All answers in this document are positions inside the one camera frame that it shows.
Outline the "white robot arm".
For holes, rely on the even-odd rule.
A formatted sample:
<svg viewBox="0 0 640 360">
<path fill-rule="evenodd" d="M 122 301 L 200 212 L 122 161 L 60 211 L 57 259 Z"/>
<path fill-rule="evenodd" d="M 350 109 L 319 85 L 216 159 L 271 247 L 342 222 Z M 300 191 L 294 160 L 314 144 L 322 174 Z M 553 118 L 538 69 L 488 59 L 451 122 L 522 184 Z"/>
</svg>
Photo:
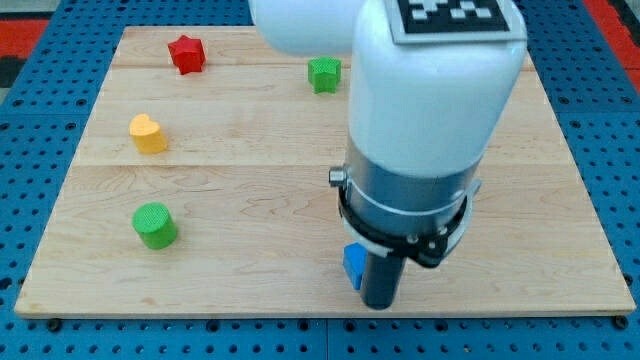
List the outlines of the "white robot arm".
<svg viewBox="0 0 640 360">
<path fill-rule="evenodd" d="M 523 65 L 511 1 L 254 0 L 275 50 L 351 58 L 348 148 L 331 173 L 344 223 L 381 257 L 437 266 L 457 245 Z"/>
</svg>

